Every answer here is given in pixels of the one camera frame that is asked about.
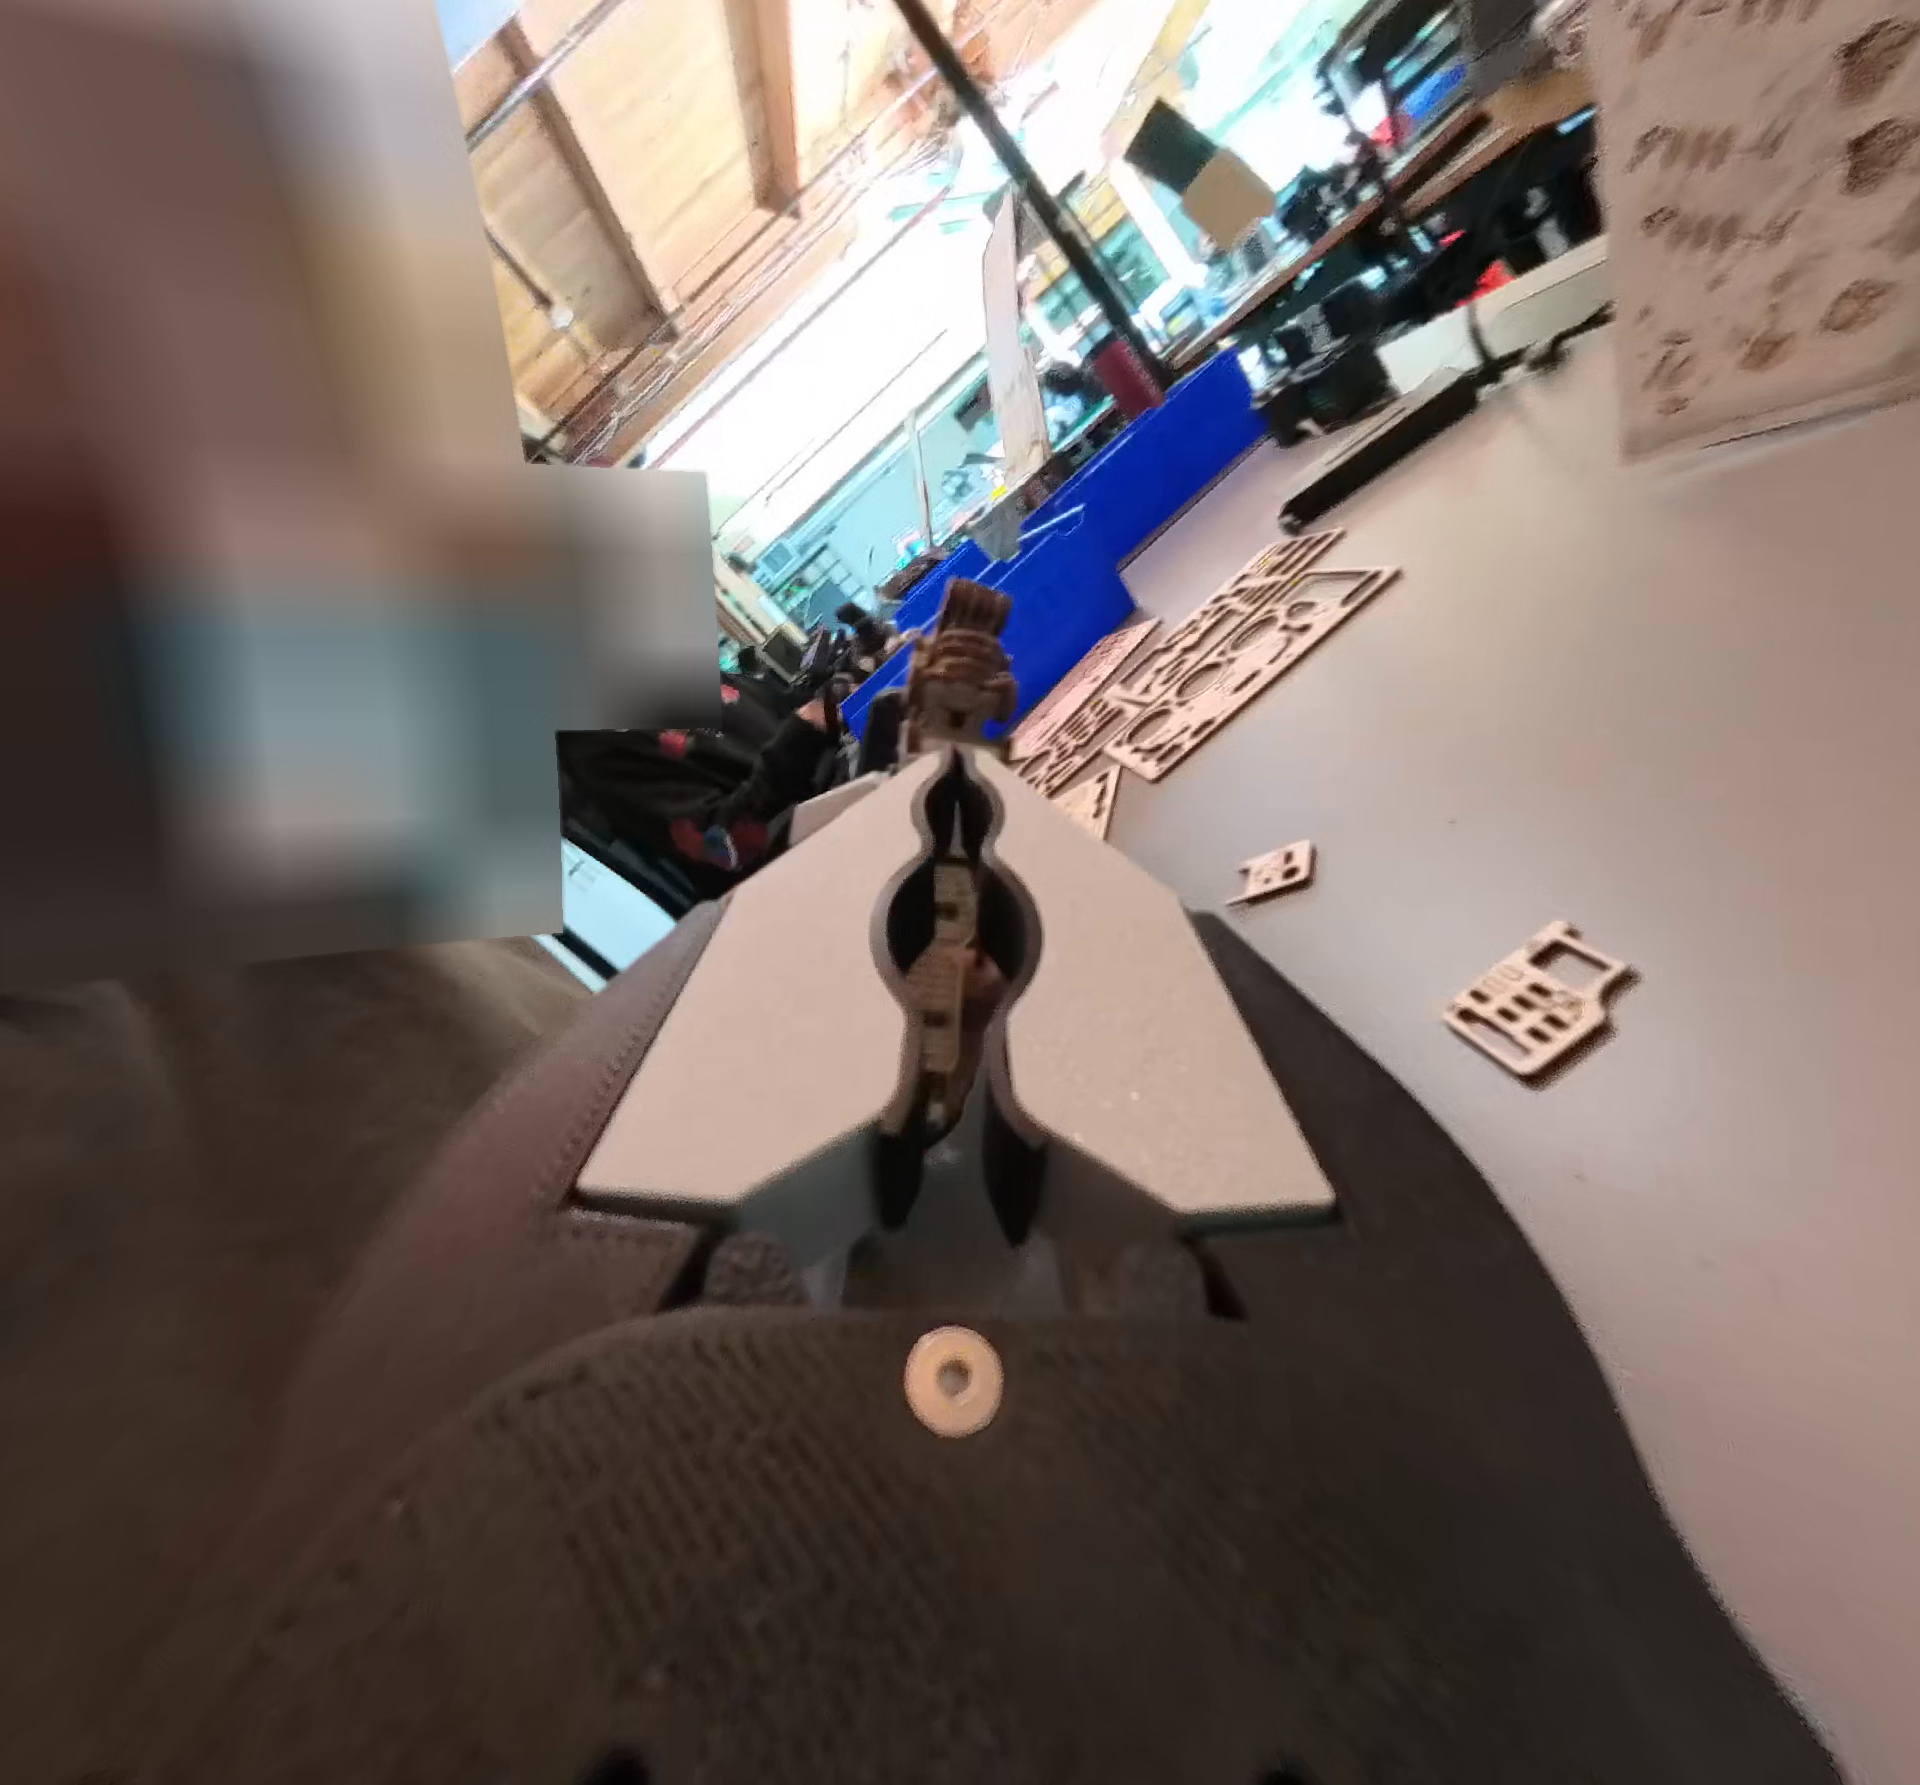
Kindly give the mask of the black flat bar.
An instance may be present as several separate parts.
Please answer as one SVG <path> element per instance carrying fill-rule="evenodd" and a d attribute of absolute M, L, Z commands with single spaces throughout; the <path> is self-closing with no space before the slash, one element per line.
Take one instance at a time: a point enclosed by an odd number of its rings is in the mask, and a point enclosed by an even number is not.
<path fill-rule="evenodd" d="M 1356 491 L 1420 453 L 1476 411 L 1482 381 L 1448 367 L 1417 383 L 1333 453 L 1323 455 L 1284 495 L 1276 512 L 1283 532 L 1304 532 Z"/>

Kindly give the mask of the wooden puzzle model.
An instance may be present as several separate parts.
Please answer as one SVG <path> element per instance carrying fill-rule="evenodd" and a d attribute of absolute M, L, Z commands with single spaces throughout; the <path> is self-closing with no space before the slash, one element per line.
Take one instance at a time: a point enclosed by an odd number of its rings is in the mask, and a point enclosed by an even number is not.
<path fill-rule="evenodd" d="M 921 859 L 886 906 L 886 955 L 908 1019 L 905 1135 L 921 1144 L 959 1122 L 1006 986 L 987 937 L 997 911 L 985 858 L 995 813 L 975 759 L 1018 700 L 1002 642 L 1010 609 L 979 581 L 954 583 L 914 642 L 902 700 L 900 766 L 926 766 L 932 779 L 914 813 Z"/>

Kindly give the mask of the large wooden puzzle sheet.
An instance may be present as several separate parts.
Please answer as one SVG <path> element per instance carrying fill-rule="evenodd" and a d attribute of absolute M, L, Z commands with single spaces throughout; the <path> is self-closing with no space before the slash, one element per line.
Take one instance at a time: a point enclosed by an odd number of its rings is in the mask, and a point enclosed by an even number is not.
<path fill-rule="evenodd" d="M 1104 688 L 1097 755 L 1160 783 L 1403 580 L 1352 566 L 1343 531 L 1280 539 Z"/>

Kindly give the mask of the engraved wooden puzzle sheet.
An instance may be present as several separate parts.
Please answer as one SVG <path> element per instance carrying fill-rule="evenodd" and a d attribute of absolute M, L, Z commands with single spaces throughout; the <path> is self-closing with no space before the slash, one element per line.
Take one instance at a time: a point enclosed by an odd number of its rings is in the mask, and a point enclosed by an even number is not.
<path fill-rule="evenodd" d="M 1134 618 L 1116 628 L 1019 720 L 1006 743 L 1006 757 L 1021 779 L 1056 796 L 1081 776 L 1097 752 L 1097 700 L 1134 656 L 1153 645 L 1160 628 L 1162 618 Z"/>

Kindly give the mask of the white box device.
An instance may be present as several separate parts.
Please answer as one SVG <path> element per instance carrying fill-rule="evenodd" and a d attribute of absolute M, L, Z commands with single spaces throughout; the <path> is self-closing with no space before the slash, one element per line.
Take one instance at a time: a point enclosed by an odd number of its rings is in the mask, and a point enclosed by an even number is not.
<path fill-rule="evenodd" d="M 1609 238 L 1595 237 L 1547 263 L 1476 293 L 1462 306 L 1406 326 L 1378 346 L 1391 396 L 1482 367 L 1490 358 L 1525 355 L 1550 337 L 1578 326 L 1612 306 Z"/>

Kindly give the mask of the grey desk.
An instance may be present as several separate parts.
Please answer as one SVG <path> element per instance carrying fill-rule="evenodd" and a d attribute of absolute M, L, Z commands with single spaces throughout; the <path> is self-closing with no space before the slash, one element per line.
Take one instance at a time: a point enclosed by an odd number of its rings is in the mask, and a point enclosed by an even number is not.
<path fill-rule="evenodd" d="M 1403 580 L 1112 840 L 1445 1125 L 1851 1780 L 1917 1780 L 1917 402 L 1623 462 L 1615 328 L 1334 516 Z M 1638 968 L 1532 1086 L 1444 1008 L 1549 922 Z"/>

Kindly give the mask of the black charger device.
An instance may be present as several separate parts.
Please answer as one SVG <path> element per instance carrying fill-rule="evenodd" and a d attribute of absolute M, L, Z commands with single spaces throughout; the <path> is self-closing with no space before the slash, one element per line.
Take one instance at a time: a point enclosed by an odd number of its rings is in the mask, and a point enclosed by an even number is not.
<path fill-rule="evenodd" d="M 1398 396 L 1375 316 L 1334 328 L 1325 344 L 1304 325 L 1276 326 L 1263 341 L 1279 350 L 1279 362 L 1255 408 L 1266 438 L 1283 449 L 1356 424 Z"/>

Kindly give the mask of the black metal pole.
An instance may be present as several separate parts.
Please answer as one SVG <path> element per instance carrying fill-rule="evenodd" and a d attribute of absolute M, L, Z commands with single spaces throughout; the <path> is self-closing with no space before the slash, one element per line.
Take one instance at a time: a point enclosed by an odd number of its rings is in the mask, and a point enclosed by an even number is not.
<path fill-rule="evenodd" d="M 1120 293 L 1120 285 L 1091 248 L 1074 218 L 1062 210 L 1056 195 L 1045 188 L 1035 165 L 1023 154 L 1019 140 L 1002 122 L 987 92 L 972 78 L 960 50 L 937 23 L 926 0 L 893 0 L 912 42 L 921 45 L 928 62 L 945 83 L 948 92 L 969 117 L 982 140 L 994 148 L 1018 195 L 1033 210 L 1042 235 L 1060 250 L 1069 274 L 1077 277 L 1091 298 L 1094 306 L 1108 322 L 1110 339 L 1118 350 L 1118 370 L 1104 374 L 1116 406 L 1140 415 L 1146 410 L 1163 406 L 1163 365 L 1146 335 L 1134 322 L 1133 311 Z"/>

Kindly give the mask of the upright plywood board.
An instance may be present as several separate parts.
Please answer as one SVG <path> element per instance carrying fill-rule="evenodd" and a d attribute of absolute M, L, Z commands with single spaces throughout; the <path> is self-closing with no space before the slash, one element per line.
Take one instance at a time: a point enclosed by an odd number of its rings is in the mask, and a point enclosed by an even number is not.
<path fill-rule="evenodd" d="M 1023 339 L 1019 210 L 1014 184 L 997 191 L 981 254 L 982 348 L 1008 487 L 1029 484 L 1050 457 L 1042 385 Z"/>

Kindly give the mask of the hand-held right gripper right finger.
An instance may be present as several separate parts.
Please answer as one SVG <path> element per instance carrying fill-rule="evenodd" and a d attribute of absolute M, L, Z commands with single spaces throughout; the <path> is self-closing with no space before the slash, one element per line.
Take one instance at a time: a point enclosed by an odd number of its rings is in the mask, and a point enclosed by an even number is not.
<path fill-rule="evenodd" d="M 982 866 L 1023 956 L 990 1045 L 991 1193 L 1065 1245 L 1193 1240 L 1336 1210 L 1181 896 L 982 751 Z"/>

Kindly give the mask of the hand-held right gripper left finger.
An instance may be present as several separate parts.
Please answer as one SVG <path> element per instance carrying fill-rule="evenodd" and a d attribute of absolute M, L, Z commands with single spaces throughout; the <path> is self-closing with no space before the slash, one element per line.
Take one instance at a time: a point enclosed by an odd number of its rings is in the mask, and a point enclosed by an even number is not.
<path fill-rule="evenodd" d="M 736 886 L 575 1179 L 584 1210 L 774 1237 L 883 1229 L 919 1041 L 889 909 L 960 749 L 912 759 Z"/>

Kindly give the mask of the printed instruction sheet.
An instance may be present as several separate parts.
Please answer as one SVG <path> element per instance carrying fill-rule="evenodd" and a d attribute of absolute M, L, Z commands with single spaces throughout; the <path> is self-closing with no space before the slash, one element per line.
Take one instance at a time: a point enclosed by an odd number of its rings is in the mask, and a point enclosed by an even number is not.
<path fill-rule="evenodd" d="M 1630 460 L 1919 383 L 1919 0 L 1590 0 Z"/>

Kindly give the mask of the person's brown sweater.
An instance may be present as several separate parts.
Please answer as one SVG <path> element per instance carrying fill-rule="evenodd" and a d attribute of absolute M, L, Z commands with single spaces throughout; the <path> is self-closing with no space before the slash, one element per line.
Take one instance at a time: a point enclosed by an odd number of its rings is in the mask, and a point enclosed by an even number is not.
<path fill-rule="evenodd" d="M 495 1376 L 659 1310 L 572 1186 L 668 947 L 534 941 L 4 996 L 4 1780 L 102 1780 L 254 1586 Z"/>

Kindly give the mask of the wooden puzzle frame offcut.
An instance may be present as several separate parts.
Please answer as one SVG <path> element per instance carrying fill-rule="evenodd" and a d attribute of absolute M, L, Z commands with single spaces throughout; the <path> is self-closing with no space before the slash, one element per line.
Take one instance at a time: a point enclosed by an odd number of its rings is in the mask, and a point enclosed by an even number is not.
<path fill-rule="evenodd" d="M 1442 1021 L 1508 1078 L 1538 1086 L 1612 1034 L 1612 1004 L 1634 981 L 1634 965 L 1554 920 L 1462 986 Z"/>

